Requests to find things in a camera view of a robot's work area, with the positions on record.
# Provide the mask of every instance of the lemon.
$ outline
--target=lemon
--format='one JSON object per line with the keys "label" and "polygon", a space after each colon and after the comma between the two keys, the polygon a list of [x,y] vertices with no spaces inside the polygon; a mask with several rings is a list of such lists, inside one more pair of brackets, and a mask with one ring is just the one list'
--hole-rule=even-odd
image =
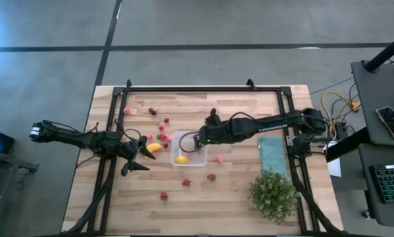
{"label": "lemon", "polygon": [[176,158],[176,162],[179,164],[188,164],[189,163],[189,159],[187,157],[184,156],[179,156],[178,158]]}

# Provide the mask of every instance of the green towel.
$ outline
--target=green towel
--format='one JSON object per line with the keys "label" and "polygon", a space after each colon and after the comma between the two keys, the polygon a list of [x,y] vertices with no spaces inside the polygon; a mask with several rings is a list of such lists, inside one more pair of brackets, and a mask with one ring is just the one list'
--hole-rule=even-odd
{"label": "green towel", "polygon": [[287,172],[283,138],[281,136],[261,136],[259,140],[261,169],[272,170],[289,176]]}

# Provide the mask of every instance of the green plant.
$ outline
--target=green plant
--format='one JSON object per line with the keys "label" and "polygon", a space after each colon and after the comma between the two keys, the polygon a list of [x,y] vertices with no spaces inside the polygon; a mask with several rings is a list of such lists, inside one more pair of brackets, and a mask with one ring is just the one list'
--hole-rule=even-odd
{"label": "green plant", "polygon": [[290,178],[278,172],[264,171],[251,183],[249,196],[261,215],[277,223],[295,214],[299,193]]}

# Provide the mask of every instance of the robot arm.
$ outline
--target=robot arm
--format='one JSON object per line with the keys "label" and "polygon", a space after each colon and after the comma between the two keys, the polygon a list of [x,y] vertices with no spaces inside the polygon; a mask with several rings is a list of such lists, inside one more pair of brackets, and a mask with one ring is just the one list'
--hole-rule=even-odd
{"label": "robot arm", "polygon": [[[247,118],[233,118],[238,114]],[[194,135],[195,147],[200,148],[207,144],[233,144],[251,138],[259,132],[267,132],[285,127],[293,127],[302,132],[299,136],[303,141],[293,141],[309,149],[309,143],[314,136],[326,131],[322,114],[316,109],[292,111],[283,115],[255,119],[245,113],[236,113],[229,120],[220,121],[216,109],[210,112],[205,119],[205,125]]]}
{"label": "robot arm", "polygon": [[65,144],[75,145],[81,149],[88,148],[96,156],[105,157],[116,155],[125,158],[128,162],[121,170],[121,175],[126,176],[128,171],[149,171],[147,167],[135,162],[138,151],[152,159],[156,159],[150,151],[147,150],[145,143],[147,137],[142,136],[139,139],[131,139],[128,142],[121,142],[122,132],[102,131],[102,132],[79,132],[71,127],[61,128],[55,126],[55,122],[43,120],[33,124],[29,137],[33,142],[62,142]]}

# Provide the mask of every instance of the concrete floor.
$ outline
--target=concrete floor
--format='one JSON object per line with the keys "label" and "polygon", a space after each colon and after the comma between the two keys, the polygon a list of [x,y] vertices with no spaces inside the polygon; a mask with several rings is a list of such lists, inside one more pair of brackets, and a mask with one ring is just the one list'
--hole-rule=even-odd
{"label": "concrete floor", "polygon": [[[114,6],[115,0],[0,1],[0,47],[104,46]],[[393,40],[394,1],[389,0],[123,0],[112,44]],[[123,85],[127,79],[136,85],[227,85],[252,78],[256,84],[308,84],[315,92],[350,78],[352,61],[371,59],[381,50],[117,51],[109,54],[102,85]],[[12,191],[0,236],[61,229],[78,149],[35,144],[28,134],[42,119],[84,129],[101,57],[101,51],[0,53],[0,131],[16,139],[18,158],[40,164],[25,189]],[[332,89],[346,94],[352,84]],[[317,109],[322,93],[312,94]],[[356,130],[364,126],[362,112],[347,120]],[[345,230],[394,236],[394,228],[360,216],[366,208],[362,192],[333,181]]]}

